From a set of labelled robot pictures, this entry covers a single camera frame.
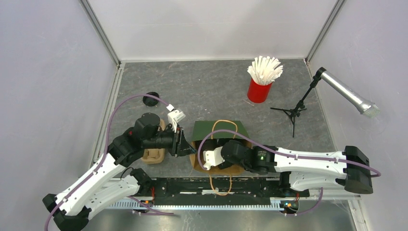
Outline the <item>green paper bag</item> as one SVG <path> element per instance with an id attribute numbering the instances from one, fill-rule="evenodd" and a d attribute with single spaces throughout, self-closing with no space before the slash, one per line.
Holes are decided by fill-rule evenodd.
<path id="1" fill-rule="evenodd" d="M 218 165 L 216 167 L 211 167 L 210 170 L 204 170 L 202 168 L 205 163 L 203 151 L 212 151 L 217 147 L 223 146 L 228 141 L 239 141 L 249 148 L 253 146 L 252 143 L 237 134 L 248 137 L 248 133 L 241 121 L 221 119 L 214 121 L 195 121 L 194 123 L 191 144 L 197 151 L 199 151 L 199 153 L 190 155 L 192 169 L 208 175 L 211 190 L 218 196 L 226 196 L 230 194 L 232 189 L 232 177 L 241 175 L 245 170 L 238 165 L 233 165 L 225 169 L 220 169 Z M 214 187 L 214 175 L 229 177 L 229 188 L 227 191 L 224 192 L 222 189 Z"/>

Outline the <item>brown cardboard cup carrier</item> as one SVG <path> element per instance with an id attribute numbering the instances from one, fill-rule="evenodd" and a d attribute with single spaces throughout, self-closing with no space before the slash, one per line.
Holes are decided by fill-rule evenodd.
<path id="1" fill-rule="evenodd" d="M 140 119 L 140 137 L 145 149 L 142 161 L 146 164 L 159 164 L 164 159 L 165 149 L 155 144 L 163 133 L 163 125 L 164 121 L 156 115 L 144 115 Z"/>

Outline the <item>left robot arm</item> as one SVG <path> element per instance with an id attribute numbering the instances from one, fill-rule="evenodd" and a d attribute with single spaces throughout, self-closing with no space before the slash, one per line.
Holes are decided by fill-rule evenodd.
<path id="1" fill-rule="evenodd" d="M 59 194 L 47 194 L 45 207 L 61 231 L 80 231 L 99 212 L 128 196 L 146 196 L 152 189 L 152 180 L 141 169 L 133 169 L 119 182 L 104 185 L 117 174 L 144 156 L 146 149 L 166 149 L 172 156 L 195 153 L 186 141 L 178 123 L 185 117 L 179 110 L 167 115 L 169 124 L 160 128 L 161 119 L 145 113 L 135 125 L 113 139 L 106 153 L 81 178 Z"/>

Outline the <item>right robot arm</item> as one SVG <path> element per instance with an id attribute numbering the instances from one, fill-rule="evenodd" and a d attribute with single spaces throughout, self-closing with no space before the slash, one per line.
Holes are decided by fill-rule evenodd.
<path id="1" fill-rule="evenodd" d="M 369 158 L 357 147 L 336 152 L 301 152 L 275 146 L 249 148 L 229 141 L 214 150 L 216 165 L 238 165 L 258 175 L 279 173 L 283 196 L 312 188 L 342 188 L 355 194 L 372 194 Z"/>

